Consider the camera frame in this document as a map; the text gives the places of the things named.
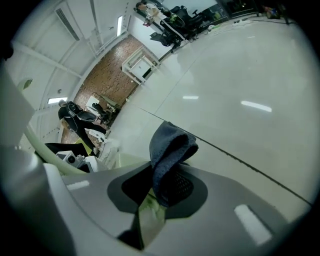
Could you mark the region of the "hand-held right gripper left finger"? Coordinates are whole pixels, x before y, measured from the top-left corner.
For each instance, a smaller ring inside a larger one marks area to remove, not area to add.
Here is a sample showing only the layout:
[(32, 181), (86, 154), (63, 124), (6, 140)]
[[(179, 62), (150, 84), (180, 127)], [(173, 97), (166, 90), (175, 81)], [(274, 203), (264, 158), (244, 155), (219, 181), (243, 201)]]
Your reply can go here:
[(140, 162), (113, 170), (61, 176), (57, 166), (30, 152), (4, 154), (4, 197), (20, 246), (34, 256), (140, 256), (142, 239), (136, 198), (149, 186), (137, 180), (128, 193), (123, 183), (150, 175)]

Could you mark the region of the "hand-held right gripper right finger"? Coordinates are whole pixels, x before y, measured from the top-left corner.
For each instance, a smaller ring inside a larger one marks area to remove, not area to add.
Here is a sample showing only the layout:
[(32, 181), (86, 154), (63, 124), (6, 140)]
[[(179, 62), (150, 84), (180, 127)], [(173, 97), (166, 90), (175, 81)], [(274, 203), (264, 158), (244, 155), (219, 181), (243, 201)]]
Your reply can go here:
[(192, 181), (181, 202), (197, 205), (185, 218), (168, 219), (145, 252), (153, 256), (267, 256), (292, 230), (275, 207), (239, 182), (181, 164)]

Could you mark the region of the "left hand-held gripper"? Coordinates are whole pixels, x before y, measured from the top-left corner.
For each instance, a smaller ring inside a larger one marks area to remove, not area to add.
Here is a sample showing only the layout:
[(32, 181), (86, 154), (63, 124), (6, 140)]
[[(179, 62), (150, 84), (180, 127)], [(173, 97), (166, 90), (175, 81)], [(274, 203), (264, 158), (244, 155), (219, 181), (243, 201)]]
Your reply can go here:
[(80, 154), (75, 156), (71, 150), (59, 151), (55, 155), (62, 161), (85, 173), (96, 173), (98, 171), (98, 162), (95, 156), (85, 157)]

